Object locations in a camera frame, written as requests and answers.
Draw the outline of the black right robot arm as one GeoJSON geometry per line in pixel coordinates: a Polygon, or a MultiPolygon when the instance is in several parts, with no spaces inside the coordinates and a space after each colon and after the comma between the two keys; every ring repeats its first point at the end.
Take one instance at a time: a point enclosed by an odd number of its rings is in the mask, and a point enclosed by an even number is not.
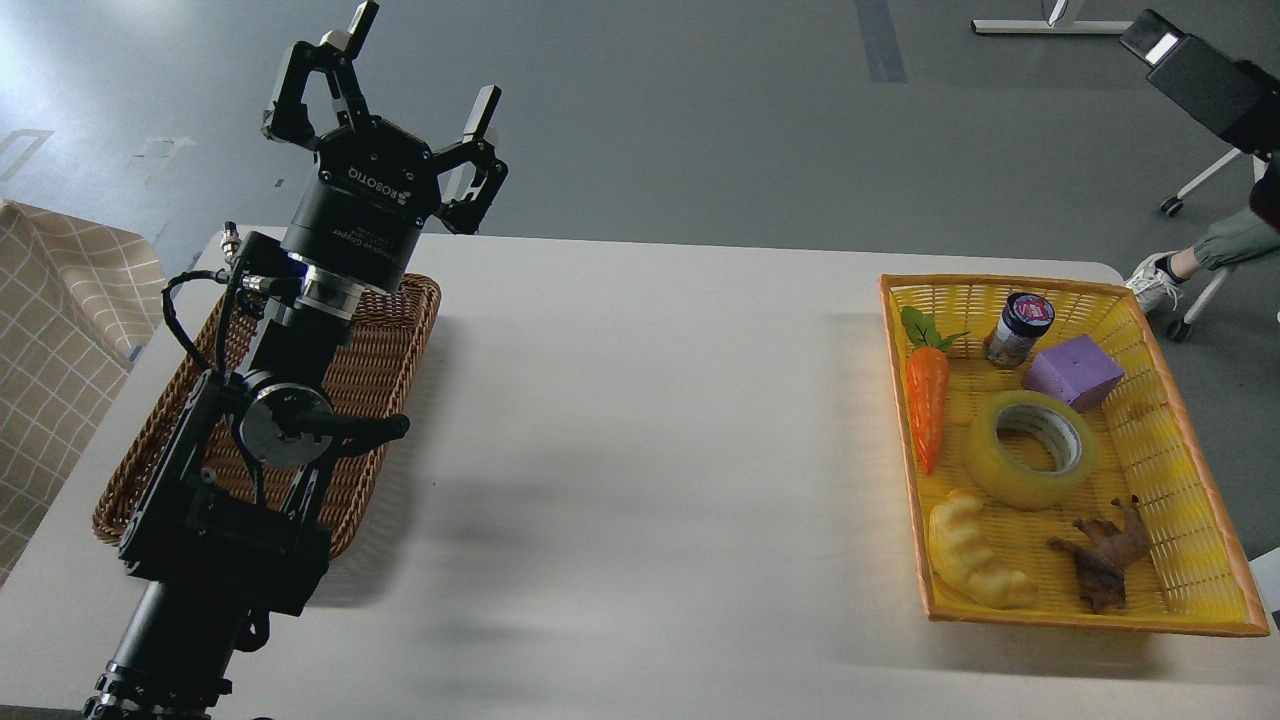
{"type": "Polygon", "coordinates": [[[1279,81],[1234,60],[1152,9],[1120,44],[1148,68],[1147,81],[1221,141],[1265,161],[1279,147],[1279,81]]]}

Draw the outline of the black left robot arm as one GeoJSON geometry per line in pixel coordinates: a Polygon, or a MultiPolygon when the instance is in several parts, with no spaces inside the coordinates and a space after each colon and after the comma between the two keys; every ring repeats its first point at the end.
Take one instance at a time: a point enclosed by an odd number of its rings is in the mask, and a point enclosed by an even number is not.
{"type": "Polygon", "coordinates": [[[147,588],[87,719],[205,719],[230,693],[232,656],[266,644],[271,615],[301,615],[325,575],[339,462],[410,428],[339,413],[323,382],[361,300],[401,287],[428,220],[475,233],[508,168],[486,137],[494,85],[440,150],[369,110],[355,61],[378,10],[364,1],[348,28],[285,55],[262,135],[308,150],[315,174],[283,238],[228,222],[224,268],[163,288],[197,374],[118,546],[147,588]]]}

